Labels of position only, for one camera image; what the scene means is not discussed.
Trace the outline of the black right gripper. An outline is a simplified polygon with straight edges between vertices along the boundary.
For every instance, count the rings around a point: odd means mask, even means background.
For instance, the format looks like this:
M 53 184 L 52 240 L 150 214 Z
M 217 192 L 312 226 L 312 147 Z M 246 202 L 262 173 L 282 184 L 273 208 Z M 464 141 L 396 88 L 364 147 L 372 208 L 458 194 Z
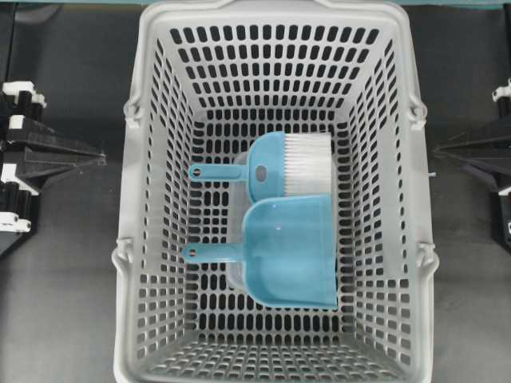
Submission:
M 510 243 L 510 78 L 492 92 L 492 99 L 499 119 L 451 137 L 434 155 L 457 162 L 497 192 L 500 232 L 504 243 Z

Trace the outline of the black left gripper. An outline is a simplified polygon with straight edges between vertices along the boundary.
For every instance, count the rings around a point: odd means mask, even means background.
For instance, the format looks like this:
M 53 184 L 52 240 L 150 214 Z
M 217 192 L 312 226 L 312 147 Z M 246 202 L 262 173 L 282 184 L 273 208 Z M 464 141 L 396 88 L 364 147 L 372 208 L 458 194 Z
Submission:
M 45 107 L 45 98 L 33 82 L 1 83 L 2 255 L 12 253 L 38 229 L 41 187 L 25 176 L 106 164 L 100 149 L 28 119 L 39 119 Z

